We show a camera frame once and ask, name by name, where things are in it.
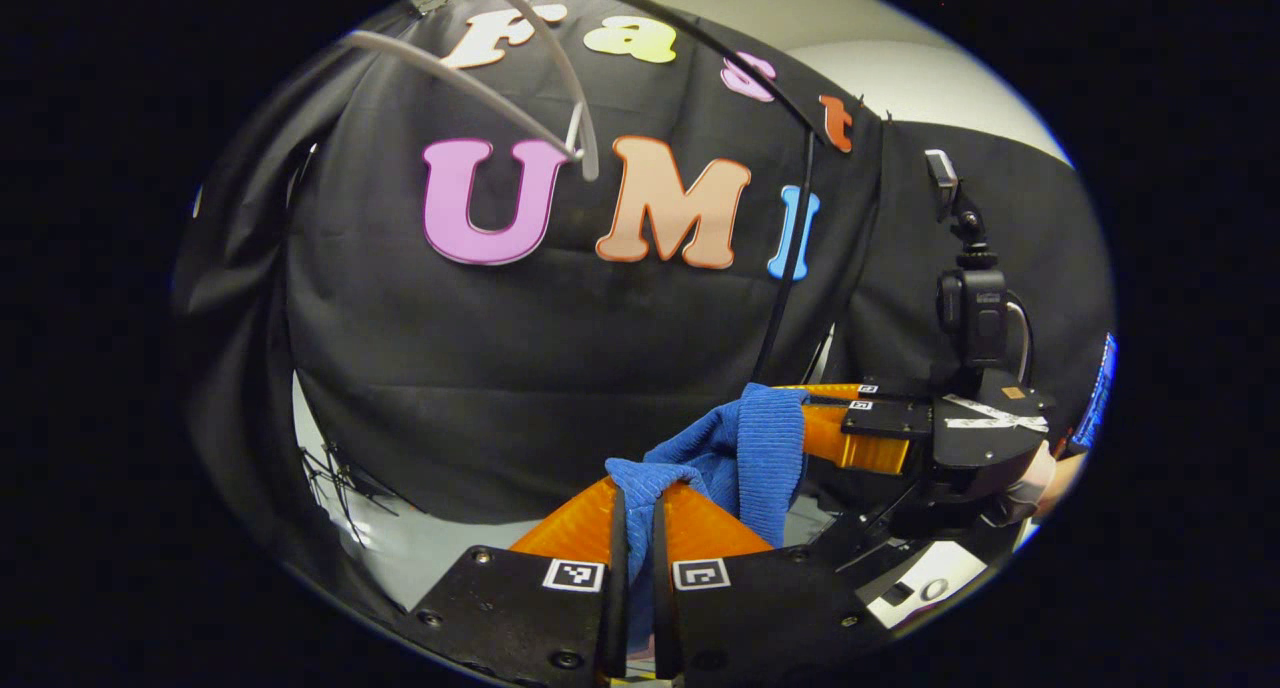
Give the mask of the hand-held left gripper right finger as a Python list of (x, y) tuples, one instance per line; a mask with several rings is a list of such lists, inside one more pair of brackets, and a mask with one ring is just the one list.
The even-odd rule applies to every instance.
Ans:
[(884, 646), (850, 578), (773, 550), (690, 483), (655, 504), (650, 555), (657, 671), (677, 684), (823, 684)]

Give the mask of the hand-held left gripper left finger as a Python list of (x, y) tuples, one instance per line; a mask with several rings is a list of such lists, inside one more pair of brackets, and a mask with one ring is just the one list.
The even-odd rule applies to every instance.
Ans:
[(408, 637), (507, 685), (604, 685), (625, 670), (627, 610), (625, 494), (603, 478), (507, 550), (461, 552)]

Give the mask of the blue corduroy shirt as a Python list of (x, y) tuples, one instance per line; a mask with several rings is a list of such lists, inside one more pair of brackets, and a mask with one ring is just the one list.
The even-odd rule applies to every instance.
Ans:
[(804, 477), (805, 389), (750, 382), (741, 396), (714, 407), (641, 460), (611, 457), (605, 471), (621, 489), (628, 546), (627, 655), (652, 652), (654, 600), (649, 552), (654, 509), (664, 489), (691, 489), (782, 547), (785, 519)]

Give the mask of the black clothes rack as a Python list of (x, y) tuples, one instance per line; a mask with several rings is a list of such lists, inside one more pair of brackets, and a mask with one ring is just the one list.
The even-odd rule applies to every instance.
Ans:
[[(673, 8), (660, 5), (654, 0), (618, 0), (630, 6), (635, 6), (646, 14), (650, 14), (663, 22), (671, 23), (676, 29), (685, 32), (692, 37), (699, 43), (709, 47), (710, 50), (718, 52), (723, 59), (730, 60), (732, 65), (736, 65), (748, 77), (762, 84), (768, 95), (771, 95), (777, 104), (780, 104), (791, 118), (794, 118), (800, 127), (805, 130), (804, 150), (803, 150), (803, 178), (800, 182), (800, 194), (797, 199), (797, 211), (805, 211), (808, 199), (812, 196), (812, 179), (814, 173), (814, 162), (817, 153), (817, 145), (824, 141), (823, 137), (818, 136), (818, 124), (791, 98), (787, 92), (781, 88), (772, 78), (767, 77), (758, 68), (751, 65), (744, 58), (739, 55), (735, 47), (724, 43), (716, 35), (708, 32), (699, 18), (689, 18), (684, 13), (675, 10)], [(781, 331), (781, 325), (785, 318), (785, 309), (787, 308), (787, 302), (792, 286), (795, 283), (796, 265), (799, 261), (799, 254), (801, 251), (803, 231), (805, 226), (805, 217), (797, 215), (792, 219), (790, 231), (785, 233), (786, 240), (783, 240), (785, 260), (783, 260), (783, 274), (780, 278), (780, 286), (774, 297), (774, 304), (771, 309), (771, 316), (765, 327), (765, 332), (762, 340), (762, 347), (754, 368), (751, 370), (751, 382), (763, 382), (765, 377), (767, 363), (769, 357), (773, 354), (774, 345)]]

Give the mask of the white hanger with taped hook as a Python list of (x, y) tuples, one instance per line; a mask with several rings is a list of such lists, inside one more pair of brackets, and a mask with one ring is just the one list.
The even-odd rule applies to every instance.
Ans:
[(462, 91), (463, 95), (475, 97), (480, 104), (489, 106), (499, 115), (511, 120), (516, 127), (527, 130), (534, 138), (547, 141), (564, 159), (570, 159), (580, 165), (585, 182), (596, 182), (600, 174), (600, 151), (591, 109), (588, 105), (588, 96), (576, 69), (561, 46), (559, 40), (553, 36), (547, 19), (536, 13), (532, 0), (506, 1), (531, 26), (535, 35), (550, 42), (550, 58), (556, 63), (559, 75), (573, 100), (570, 127), (564, 138), (553, 136), (544, 124), (535, 120), (522, 107), (512, 104), (507, 97), (498, 95), (495, 90), (465, 74), (460, 69), (447, 65), (439, 56), (412, 43), (366, 29), (353, 29), (339, 38), (339, 45), (383, 52), (443, 79), (447, 84)]

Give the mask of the black backdrop stand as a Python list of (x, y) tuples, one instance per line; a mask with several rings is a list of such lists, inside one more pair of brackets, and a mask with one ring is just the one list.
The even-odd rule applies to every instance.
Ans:
[(343, 460), (329, 442), (300, 446), (298, 451), (312, 497), (339, 533), (361, 550), (376, 549), (381, 532), (376, 520), (401, 515), (398, 497), (366, 471)]

